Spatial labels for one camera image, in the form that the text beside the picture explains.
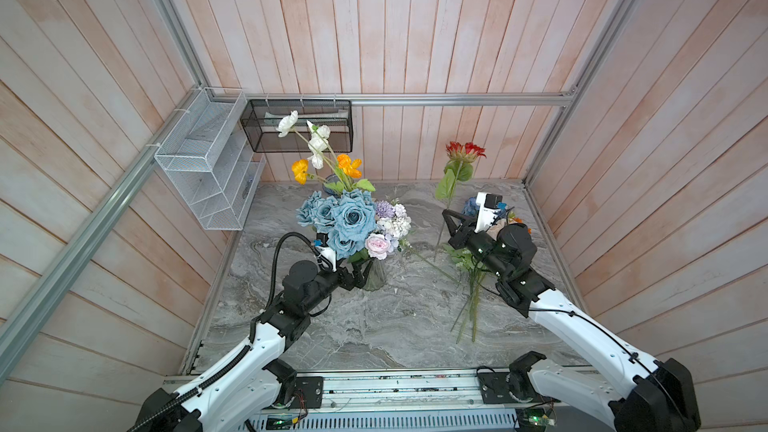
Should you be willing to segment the red flower stem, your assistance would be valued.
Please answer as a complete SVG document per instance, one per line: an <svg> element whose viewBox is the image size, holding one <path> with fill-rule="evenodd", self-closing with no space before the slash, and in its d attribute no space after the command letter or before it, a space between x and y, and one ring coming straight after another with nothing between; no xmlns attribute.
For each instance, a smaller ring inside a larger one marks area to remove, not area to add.
<svg viewBox="0 0 768 432"><path fill-rule="evenodd" d="M474 175L474 164L486 156L485 149L473 142L451 141L446 145L448 161L444 175L437 185L435 197L450 209L459 182L467 182Z"/></svg>

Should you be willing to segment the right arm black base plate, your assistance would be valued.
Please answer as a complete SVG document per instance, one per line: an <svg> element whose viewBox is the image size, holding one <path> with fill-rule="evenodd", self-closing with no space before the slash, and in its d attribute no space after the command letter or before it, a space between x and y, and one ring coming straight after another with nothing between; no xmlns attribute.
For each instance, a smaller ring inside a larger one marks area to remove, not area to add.
<svg viewBox="0 0 768 432"><path fill-rule="evenodd" d="M496 372L488 367L476 370L482 401L486 405L531 403L538 398L525 373Z"/></svg>

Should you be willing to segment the clear grey glass vase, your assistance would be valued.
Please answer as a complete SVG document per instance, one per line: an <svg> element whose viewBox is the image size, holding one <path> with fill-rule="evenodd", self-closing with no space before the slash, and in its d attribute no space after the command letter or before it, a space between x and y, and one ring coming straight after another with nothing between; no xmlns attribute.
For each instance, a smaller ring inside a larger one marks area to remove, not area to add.
<svg viewBox="0 0 768 432"><path fill-rule="evenodd" d="M364 271L367 273L367 280L363 286L365 291L377 291L386 284L386 273L381 260L369 259Z"/></svg>

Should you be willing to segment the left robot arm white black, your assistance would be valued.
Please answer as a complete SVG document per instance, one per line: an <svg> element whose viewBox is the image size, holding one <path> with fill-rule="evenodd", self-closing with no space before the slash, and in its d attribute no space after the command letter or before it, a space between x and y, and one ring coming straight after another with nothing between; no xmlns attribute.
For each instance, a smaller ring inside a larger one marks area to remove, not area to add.
<svg viewBox="0 0 768 432"><path fill-rule="evenodd" d="M371 262L332 266L321 257L291 266L283 290L251 321L248 335L197 378L148 397L133 431L229 431L253 414L295 397L296 371L281 359L306 331L312 310L333 292L362 288Z"/></svg>

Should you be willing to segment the blue purple glass vase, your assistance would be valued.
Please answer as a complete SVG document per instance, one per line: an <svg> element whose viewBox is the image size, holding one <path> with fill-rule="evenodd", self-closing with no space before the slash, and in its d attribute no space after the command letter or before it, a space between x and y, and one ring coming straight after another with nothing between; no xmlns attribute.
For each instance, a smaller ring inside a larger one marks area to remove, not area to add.
<svg viewBox="0 0 768 432"><path fill-rule="evenodd" d="M323 183L323 190L329 195L339 196L344 190L344 185L337 175L331 174Z"/></svg>

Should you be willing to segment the pink lilac mixed bouquet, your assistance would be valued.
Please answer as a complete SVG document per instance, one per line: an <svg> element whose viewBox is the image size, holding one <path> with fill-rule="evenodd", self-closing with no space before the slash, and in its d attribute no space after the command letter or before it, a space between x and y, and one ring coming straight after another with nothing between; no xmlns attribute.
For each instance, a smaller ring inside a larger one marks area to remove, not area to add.
<svg viewBox="0 0 768 432"><path fill-rule="evenodd" d="M395 254L410 233L412 220L400 202L375 201L375 229L365 240L365 251L376 260Z"/></svg>

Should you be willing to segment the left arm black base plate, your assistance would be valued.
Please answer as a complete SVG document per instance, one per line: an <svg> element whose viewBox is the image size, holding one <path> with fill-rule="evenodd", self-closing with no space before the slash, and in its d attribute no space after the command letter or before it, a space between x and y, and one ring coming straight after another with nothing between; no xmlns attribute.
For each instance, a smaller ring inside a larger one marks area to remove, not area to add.
<svg viewBox="0 0 768 432"><path fill-rule="evenodd" d="M292 410L319 409L323 401L324 382L322 376L298 376L286 407Z"/></svg>

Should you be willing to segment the white flower stem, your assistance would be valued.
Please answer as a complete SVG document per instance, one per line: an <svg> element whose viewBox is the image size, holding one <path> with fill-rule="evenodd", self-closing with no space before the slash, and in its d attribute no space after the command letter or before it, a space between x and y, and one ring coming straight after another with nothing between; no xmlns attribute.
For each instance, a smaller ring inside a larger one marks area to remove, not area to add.
<svg viewBox="0 0 768 432"><path fill-rule="evenodd" d="M325 152L330 149L331 129L327 125L318 126L307 120L306 126L308 127L309 137L306 137L297 129L298 120L299 114L296 110L282 117L276 126L276 130L279 132L278 137L284 138L290 133L295 133L306 143L310 150L309 162L311 165L315 169L320 170L325 164Z"/></svg>

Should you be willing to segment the teal blue rose bunch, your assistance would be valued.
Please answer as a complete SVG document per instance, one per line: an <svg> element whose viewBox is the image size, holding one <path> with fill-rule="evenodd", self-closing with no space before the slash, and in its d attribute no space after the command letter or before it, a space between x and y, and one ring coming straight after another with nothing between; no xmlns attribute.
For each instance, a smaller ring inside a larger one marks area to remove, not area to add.
<svg viewBox="0 0 768 432"><path fill-rule="evenodd" d="M297 209L296 218L300 226L326 234L328 246L344 259L365 247L365 240L376 229L375 215L368 191L343 192L340 197L323 197L316 191Z"/></svg>

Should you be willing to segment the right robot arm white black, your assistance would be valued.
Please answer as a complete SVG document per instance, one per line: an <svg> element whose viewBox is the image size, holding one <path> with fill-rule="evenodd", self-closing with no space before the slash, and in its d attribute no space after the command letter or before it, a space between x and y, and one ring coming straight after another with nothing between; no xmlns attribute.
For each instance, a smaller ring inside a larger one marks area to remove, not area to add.
<svg viewBox="0 0 768 432"><path fill-rule="evenodd" d="M675 359L656 359L592 319L532 267L536 247L525 225L508 224L491 236L480 226L486 216L443 210L450 246L468 250L495 277L496 293L508 306L555 334L599 374L565 370L530 351L510 364L507 395L525 403L553 399L615 431L698 430L690 371Z"/></svg>

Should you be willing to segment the yellow orange flower stem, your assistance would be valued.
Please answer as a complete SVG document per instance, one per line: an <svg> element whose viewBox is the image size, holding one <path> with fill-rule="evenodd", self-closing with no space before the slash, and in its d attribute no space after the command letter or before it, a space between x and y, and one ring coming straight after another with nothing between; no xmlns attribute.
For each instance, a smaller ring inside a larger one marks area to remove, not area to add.
<svg viewBox="0 0 768 432"><path fill-rule="evenodd" d="M338 154L333 159L325 156L325 165L331 168L331 174L338 176L344 185L344 190L340 194L352 193L355 191L375 192L375 186L363 177L361 159L353 159L347 154ZM321 177L318 171L312 172L314 167L309 159L301 159L294 162L291 166L294 180L299 184L306 184L309 180L316 180L322 185L327 177Z"/></svg>

